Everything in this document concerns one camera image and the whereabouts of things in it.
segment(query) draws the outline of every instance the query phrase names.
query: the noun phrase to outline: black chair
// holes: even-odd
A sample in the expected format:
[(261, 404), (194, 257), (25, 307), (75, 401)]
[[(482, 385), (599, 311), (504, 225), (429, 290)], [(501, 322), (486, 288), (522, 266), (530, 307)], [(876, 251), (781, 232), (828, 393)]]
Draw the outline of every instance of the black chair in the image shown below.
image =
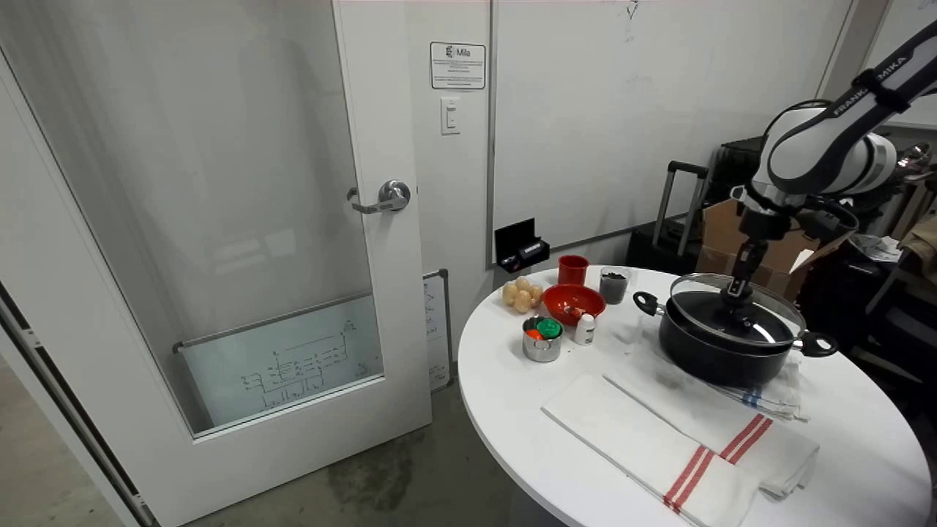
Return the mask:
[(795, 306), (813, 335), (835, 341), (845, 358), (857, 360), (867, 344), (867, 306), (882, 295), (886, 278), (886, 266), (844, 244), (807, 270)]
[(877, 369), (891, 369), (883, 388), (898, 389), (908, 412), (924, 410), (933, 417), (937, 404), (937, 284), (918, 278), (918, 260), (904, 251), (898, 266), (886, 275), (882, 290), (867, 306), (870, 358)]

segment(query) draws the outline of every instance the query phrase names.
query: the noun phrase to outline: black cooking pot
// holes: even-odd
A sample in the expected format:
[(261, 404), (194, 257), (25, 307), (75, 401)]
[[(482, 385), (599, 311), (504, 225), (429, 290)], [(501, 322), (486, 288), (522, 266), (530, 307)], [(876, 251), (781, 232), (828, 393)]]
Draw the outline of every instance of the black cooking pot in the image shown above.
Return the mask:
[(807, 358), (835, 354), (825, 341), (798, 331), (790, 307), (757, 290), (749, 306), (728, 311), (722, 284), (728, 275), (675, 278), (665, 307), (650, 292), (633, 295), (645, 314), (661, 314), (661, 350), (684, 371), (712, 385), (756, 388), (779, 376), (790, 350)]

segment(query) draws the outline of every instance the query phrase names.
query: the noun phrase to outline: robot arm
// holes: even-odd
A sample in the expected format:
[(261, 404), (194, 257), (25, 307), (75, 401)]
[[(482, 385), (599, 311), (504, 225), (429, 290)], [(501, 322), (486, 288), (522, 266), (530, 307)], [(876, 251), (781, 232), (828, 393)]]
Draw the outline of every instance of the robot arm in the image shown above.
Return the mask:
[(915, 33), (825, 108), (790, 108), (768, 131), (762, 169), (776, 196), (864, 194), (886, 183), (893, 148), (870, 136), (937, 89), (937, 23)]
[(768, 240), (781, 240), (811, 196), (867, 194), (891, 180), (895, 149), (870, 131), (933, 89), (937, 23), (854, 77), (835, 102), (790, 105), (768, 126), (757, 174), (741, 194), (741, 232), (749, 240), (737, 250), (731, 284), (722, 290), (728, 307), (746, 303)]

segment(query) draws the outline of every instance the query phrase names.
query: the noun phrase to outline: red cup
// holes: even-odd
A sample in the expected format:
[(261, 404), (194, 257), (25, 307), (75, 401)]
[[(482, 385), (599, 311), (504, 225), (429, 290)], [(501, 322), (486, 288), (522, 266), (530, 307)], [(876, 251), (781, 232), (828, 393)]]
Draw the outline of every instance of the red cup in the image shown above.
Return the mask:
[(589, 260), (580, 256), (560, 257), (560, 284), (585, 284)]

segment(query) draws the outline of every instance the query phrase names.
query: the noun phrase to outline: red striped towel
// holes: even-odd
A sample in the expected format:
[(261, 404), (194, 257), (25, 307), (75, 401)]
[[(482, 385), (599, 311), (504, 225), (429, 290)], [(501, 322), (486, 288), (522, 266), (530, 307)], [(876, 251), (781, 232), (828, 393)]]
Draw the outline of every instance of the red striped towel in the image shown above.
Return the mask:
[(757, 480), (731, 468), (605, 379), (582, 379), (544, 404), (544, 412), (691, 524), (735, 527)]
[(609, 380), (725, 464), (751, 471), (762, 490), (776, 499), (787, 499), (813, 474), (816, 442), (751, 407), (728, 401), (669, 363), (659, 363), (652, 371), (620, 369)]

